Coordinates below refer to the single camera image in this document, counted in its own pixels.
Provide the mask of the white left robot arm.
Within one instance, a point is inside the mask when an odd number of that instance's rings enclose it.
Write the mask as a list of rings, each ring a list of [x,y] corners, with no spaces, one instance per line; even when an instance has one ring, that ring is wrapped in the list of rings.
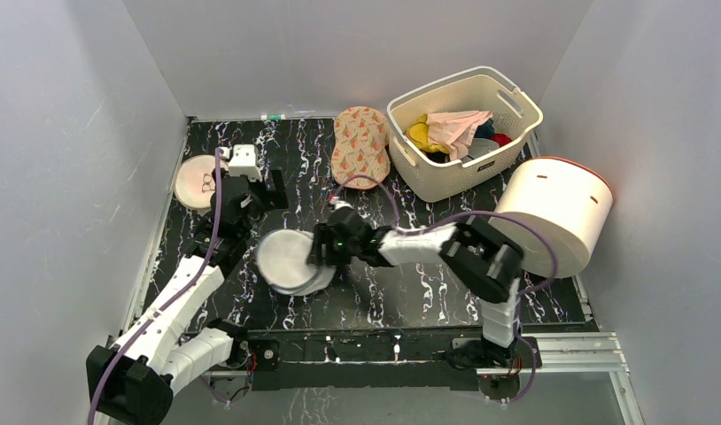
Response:
[[[283,173],[271,169],[269,184],[219,170],[213,178],[212,210],[183,246],[165,288],[115,342],[96,346],[87,357],[89,423],[103,413],[124,424],[160,424],[174,396],[203,373],[222,365],[241,369],[253,358],[246,330],[223,319],[186,342],[181,338],[241,261],[252,227],[266,213],[288,207]]]

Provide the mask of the pink bra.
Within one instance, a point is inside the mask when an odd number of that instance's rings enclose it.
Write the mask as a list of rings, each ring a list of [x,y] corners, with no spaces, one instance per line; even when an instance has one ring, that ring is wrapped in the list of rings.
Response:
[[[492,119],[491,111],[435,112],[426,117],[428,142],[446,148],[451,161],[464,158],[479,127]]]

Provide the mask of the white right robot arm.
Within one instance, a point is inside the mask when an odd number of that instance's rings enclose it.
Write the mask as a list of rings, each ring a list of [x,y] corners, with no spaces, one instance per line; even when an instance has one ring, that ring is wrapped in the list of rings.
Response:
[[[372,267],[447,267],[479,298],[485,358],[504,367],[519,353],[516,305],[523,257],[516,242],[473,212],[425,228],[375,228],[352,207],[343,206],[315,225],[306,262],[341,266],[359,259]]]

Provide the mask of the yellow bra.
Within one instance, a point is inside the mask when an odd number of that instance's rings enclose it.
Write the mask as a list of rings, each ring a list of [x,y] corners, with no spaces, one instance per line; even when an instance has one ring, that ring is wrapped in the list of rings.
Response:
[[[407,130],[407,139],[419,150],[425,153],[444,153],[449,154],[449,150],[440,144],[433,143],[429,140],[429,125],[427,124],[428,115],[424,114],[419,117]]]

